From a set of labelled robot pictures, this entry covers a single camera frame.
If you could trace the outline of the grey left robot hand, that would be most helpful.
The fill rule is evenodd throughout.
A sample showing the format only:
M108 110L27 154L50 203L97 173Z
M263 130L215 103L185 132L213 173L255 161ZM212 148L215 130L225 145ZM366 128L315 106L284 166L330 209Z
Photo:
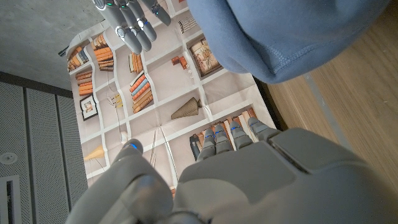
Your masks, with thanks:
M256 118L205 132L171 191L131 139L82 195L68 223L396 223L397 194L350 150Z

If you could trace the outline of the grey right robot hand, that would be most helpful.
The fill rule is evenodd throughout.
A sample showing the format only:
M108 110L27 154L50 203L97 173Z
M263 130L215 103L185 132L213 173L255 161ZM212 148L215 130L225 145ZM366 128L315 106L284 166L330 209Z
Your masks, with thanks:
M135 53L149 51L157 34L137 0L93 0L116 35Z

